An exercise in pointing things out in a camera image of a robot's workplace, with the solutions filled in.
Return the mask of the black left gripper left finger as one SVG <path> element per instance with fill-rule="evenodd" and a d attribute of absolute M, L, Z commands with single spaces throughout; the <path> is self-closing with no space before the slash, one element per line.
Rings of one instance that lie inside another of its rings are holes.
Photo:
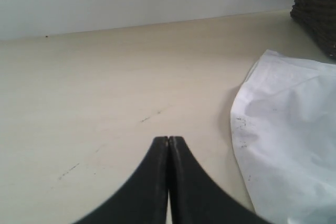
<path fill-rule="evenodd" d="M 76 223 L 166 223 L 168 137 L 155 137 L 140 165 L 102 205 Z"/>

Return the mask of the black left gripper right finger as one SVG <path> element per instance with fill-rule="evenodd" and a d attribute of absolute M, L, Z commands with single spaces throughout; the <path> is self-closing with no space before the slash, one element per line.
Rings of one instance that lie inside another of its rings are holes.
<path fill-rule="evenodd" d="M 267 223 L 224 192 L 203 170 L 181 136 L 169 137 L 173 223 Z"/>

